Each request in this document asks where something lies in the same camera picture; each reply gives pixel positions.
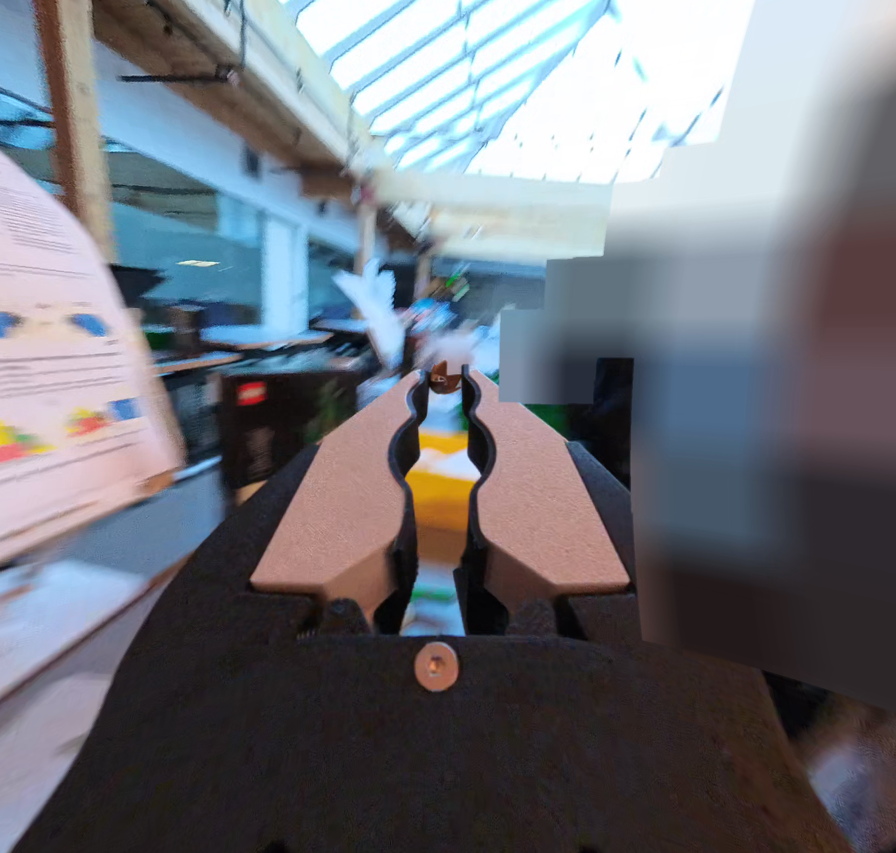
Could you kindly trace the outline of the wooden post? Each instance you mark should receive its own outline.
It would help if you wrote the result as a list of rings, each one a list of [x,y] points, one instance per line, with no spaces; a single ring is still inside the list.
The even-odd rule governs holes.
[[[55,124],[66,207],[110,263],[117,260],[111,188],[98,119],[91,0],[32,0]]]

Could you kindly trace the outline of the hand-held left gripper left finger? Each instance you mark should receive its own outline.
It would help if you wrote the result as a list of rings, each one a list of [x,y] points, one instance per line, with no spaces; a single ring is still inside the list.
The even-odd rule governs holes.
[[[355,601],[398,633],[418,572],[407,475],[420,457],[429,375],[414,370],[326,435],[250,583],[253,590]]]

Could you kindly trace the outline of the printed instruction sheet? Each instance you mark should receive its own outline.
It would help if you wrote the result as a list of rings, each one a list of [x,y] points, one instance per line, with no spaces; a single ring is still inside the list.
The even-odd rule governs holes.
[[[185,445],[90,234],[1,160],[1,558],[162,490]]]

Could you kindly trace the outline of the black bamboo toy set box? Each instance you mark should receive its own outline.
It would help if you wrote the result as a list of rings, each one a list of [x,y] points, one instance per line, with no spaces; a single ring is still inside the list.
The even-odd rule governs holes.
[[[363,370],[230,370],[220,376],[218,434],[225,489],[270,479],[357,411]]]

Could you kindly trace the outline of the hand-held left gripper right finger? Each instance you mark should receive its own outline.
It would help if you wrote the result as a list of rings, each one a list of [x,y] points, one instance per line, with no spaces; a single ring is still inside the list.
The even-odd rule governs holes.
[[[503,635],[531,602],[624,593],[632,577],[563,435],[498,384],[462,370],[468,457],[467,542],[455,584],[466,635]]]

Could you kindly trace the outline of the yellow plastic bin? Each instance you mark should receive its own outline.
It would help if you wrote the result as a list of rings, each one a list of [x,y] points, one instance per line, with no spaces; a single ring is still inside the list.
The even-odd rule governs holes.
[[[420,456],[407,475],[420,560],[459,566],[467,545],[469,498],[480,478],[468,456],[466,432],[420,433]]]

